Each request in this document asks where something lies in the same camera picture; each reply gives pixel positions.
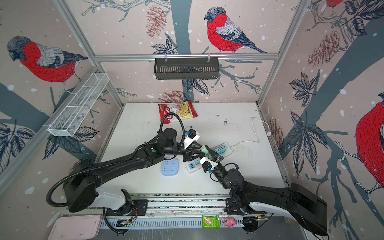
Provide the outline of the teal charger plug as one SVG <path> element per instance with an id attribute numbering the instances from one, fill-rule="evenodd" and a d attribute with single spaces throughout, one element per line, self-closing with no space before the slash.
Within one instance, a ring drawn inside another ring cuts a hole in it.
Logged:
<path id="1" fill-rule="evenodd" d="M 197 159 L 195 159 L 194 160 L 194 164 L 196 165 L 196 166 L 198 166 L 198 165 L 200 165 L 201 163 L 200 163 L 200 158 L 197 158 Z"/>
<path id="2" fill-rule="evenodd" d="M 215 147 L 214 151 L 222 156 L 229 156 L 233 153 L 231 148 L 227 144 L 223 144 Z"/>

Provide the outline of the light green charger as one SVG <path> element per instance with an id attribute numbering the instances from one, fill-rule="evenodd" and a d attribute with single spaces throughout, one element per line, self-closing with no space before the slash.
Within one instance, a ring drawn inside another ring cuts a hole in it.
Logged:
<path id="1" fill-rule="evenodd" d="M 209 151 L 208 151 L 208 149 L 206 148 L 206 146 L 202 146 L 202 147 L 200 148 L 200 151 L 203 152 L 203 153 L 205 153 L 205 154 L 208 154 L 208 153 L 209 153 Z"/>

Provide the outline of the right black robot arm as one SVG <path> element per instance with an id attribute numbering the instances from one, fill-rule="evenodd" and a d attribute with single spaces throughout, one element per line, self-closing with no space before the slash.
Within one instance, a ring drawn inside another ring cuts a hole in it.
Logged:
<path id="1" fill-rule="evenodd" d="M 226 170 L 220 162 L 204 157 L 200 160 L 204 172 L 215 177 L 229 190 L 225 212 L 229 215 L 270 213 L 297 221 L 314 235 L 326 237 L 327 203 L 308 189 L 291 184 L 285 188 L 255 185 L 245 180 L 238 167 Z"/>

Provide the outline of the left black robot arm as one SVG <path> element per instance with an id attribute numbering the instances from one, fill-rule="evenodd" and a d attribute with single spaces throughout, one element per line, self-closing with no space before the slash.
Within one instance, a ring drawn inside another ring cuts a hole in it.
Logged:
<path id="1" fill-rule="evenodd" d="M 199 133 L 194 129 L 186 130 L 180 117 L 177 120 L 182 128 L 180 141 L 177 141 L 176 130 L 163 128 L 165 120 L 162 120 L 157 135 L 137 146 L 131 154 L 101 163 L 77 164 L 68 176 L 49 189 L 46 202 L 52 207 L 67 207 L 71 213 L 76 213 L 105 199 L 107 194 L 98 193 L 97 188 L 119 176 L 176 156 L 183 156 L 185 162 L 201 158 L 203 152 L 199 151 L 201 145 L 197 142 Z"/>

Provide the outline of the long white power strip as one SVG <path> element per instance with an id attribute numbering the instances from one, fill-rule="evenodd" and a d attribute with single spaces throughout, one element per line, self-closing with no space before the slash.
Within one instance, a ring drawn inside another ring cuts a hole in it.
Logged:
<path id="1" fill-rule="evenodd" d="M 208 158 L 209 160 L 211 160 L 212 159 L 212 154 L 210 154 L 210 152 L 208 153 L 208 154 L 206 154 L 205 155 L 205 157 L 206 158 Z M 187 170 L 188 171 L 188 173 L 193 173 L 193 172 L 195 172 L 195 171 L 197 171 L 197 170 L 201 170 L 202 169 L 202 166 L 201 166 L 201 164 L 200 165 L 198 165 L 198 166 L 196 166 L 195 164 L 194 164 L 194 161 L 193 162 L 184 162 L 184 164 L 185 164 L 185 170 Z"/>

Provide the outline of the red chips bag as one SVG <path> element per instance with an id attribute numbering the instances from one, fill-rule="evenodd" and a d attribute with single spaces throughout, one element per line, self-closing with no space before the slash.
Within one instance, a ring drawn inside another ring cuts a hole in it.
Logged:
<path id="1" fill-rule="evenodd" d="M 160 113 L 160 121 L 162 121 L 165 115 L 168 113 L 177 114 L 182 121 L 198 117 L 198 114 L 191 101 L 186 101 L 183 103 L 158 104 L 158 107 Z"/>

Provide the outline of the pink pig toy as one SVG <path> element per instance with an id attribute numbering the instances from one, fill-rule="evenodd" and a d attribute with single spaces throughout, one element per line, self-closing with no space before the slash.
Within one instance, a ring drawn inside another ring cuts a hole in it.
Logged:
<path id="1" fill-rule="evenodd" d="M 233 217 L 223 217 L 222 226 L 233 229 L 237 225 L 237 221 Z"/>

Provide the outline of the green snack packet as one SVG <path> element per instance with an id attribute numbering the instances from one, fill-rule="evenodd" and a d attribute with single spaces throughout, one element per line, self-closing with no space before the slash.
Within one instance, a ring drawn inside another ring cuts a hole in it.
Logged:
<path id="1" fill-rule="evenodd" d="M 202 216 L 202 228 L 203 229 L 220 229 L 220 219 L 218 216 Z"/>

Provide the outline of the pink tray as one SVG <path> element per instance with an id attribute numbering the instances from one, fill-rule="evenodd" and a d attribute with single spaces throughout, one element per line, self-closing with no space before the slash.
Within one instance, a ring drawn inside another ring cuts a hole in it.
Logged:
<path id="1" fill-rule="evenodd" d="M 62 217 L 56 220 L 48 240 L 90 240 L 100 231 L 100 215 Z"/>

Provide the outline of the black wall basket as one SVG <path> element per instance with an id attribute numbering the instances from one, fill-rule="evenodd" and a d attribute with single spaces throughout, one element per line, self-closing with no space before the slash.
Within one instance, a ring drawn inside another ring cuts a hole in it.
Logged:
<path id="1" fill-rule="evenodd" d="M 219 77 L 218 58 L 156 59 L 157 80 L 213 80 Z"/>

